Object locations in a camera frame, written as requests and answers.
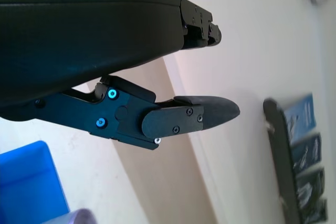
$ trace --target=screw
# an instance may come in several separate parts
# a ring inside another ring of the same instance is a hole
[[[41,100],[41,99],[37,99],[37,100],[35,100],[35,106],[38,108],[38,109],[42,109],[45,105],[46,105],[46,103],[45,103],[45,101],[44,100]]]
[[[161,143],[161,138],[156,138],[156,139],[154,139],[154,143],[155,143],[155,144],[160,144],[160,143]]]
[[[198,121],[199,123],[202,123],[202,122],[203,122],[203,116],[202,116],[202,115],[199,115],[199,116],[197,117],[197,121]]]
[[[105,128],[107,125],[107,120],[105,120],[104,118],[100,118],[96,121],[96,126],[100,129]]]
[[[173,132],[174,134],[177,134],[178,132],[180,132],[180,127],[178,126],[173,127]]]
[[[193,109],[192,108],[187,109],[187,115],[191,116],[192,114],[193,114]]]
[[[111,90],[109,90],[108,95],[109,95],[109,98],[110,98],[111,100],[115,100],[115,99],[118,98],[118,95],[119,95],[119,94],[118,94],[117,90],[115,90],[115,89],[111,89]]]

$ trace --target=blue book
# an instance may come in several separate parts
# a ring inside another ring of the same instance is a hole
[[[297,143],[316,127],[312,94],[284,111],[290,144]]]

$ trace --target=blue screw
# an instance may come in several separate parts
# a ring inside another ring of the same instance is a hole
[[[106,126],[106,120],[104,118],[100,118],[96,121],[96,126],[98,128],[104,128]]]
[[[117,91],[115,89],[109,90],[109,98],[110,99],[116,99],[117,95],[118,95],[118,93],[117,93]]]

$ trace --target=beige wall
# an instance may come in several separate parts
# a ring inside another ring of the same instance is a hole
[[[116,75],[154,91],[157,101],[174,97],[162,58]],[[114,145],[150,223],[217,222],[188,135],[163,138],[154,151]]]

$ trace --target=white wall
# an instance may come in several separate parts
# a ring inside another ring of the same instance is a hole
[[[191,0],[212,12],[221,44],[165,57],[176,94],[235,101],[241,115],[191,134],[220,223],[283,223],[263,100],[313,92],[329,209],[335,177],[316,14],[302,0]],[[329,211],[329,223],[335,223]]]
[[[318,20],[318,36],[322,52],[330,135],[336,136],[336,0],[328,0],[324,5],[316,8],[316,18]],[[332,144],[332,152],[336,153],[336,141],[334,138],[332,138]],[[336,155],[333,155],[333,158],[333,168],[336,172]]]
[[[48,144],[70,210],[89,208],[99,224],[149,223],[111,140],[40,120],[0,119],[0,132],[0,153]]]

